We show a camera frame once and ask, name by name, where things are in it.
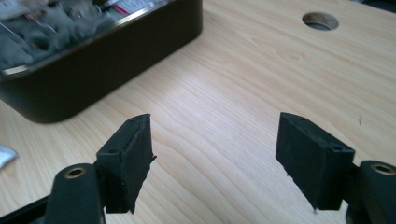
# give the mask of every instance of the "wood grain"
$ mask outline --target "wood grain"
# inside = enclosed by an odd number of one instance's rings
[[[337,29],[307,27],[323,11]],[[357,150],[396,161],[396,16],[347,0],[205,0],[204,30],[77,116],[36,124],[0,103],[0,216],[50,193],[65,166],[128,118],[151,114],[153,150],[135,215],[108,223],[345,223],[314,213],[275,159],[279,113],[304,116]]]

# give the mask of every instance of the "wooden table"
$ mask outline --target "wooden table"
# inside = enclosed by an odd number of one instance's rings
[[[307,27],[326,12],[338,28]],[[314,121],[396,163],[396,15],[348,0],[205,0],[204,30],[77,116],[33,123],[0,103],[0,216],[50,193],[64,167],[94,162],[128,118],[151,114],[153,150],[135,215],[108,223],[345,223],[314,213],[275,159],[279,113]]]

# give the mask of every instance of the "light wood surface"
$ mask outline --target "light wood surface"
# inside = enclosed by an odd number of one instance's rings
[[[339,27],[305,26],[311,11]],[[135,215],[108,223],[345,223],[345,204],[315,214],[275,159],[279,113],[311,119],[355,148],[357,164],[396,164],[395,24],[347,0],[205,0],[197,39],[77,116],[37,124],[0,103],[0,143],[20,154],[0,170],[0,216],[150,113],[158,159]]]

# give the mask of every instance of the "dark tray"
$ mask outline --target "dark tray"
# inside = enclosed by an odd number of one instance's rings
[[[202,0],[169,1],[125,18],[89,43],[1,71],[0,99],[27,119],[68,119],[198,36]]]

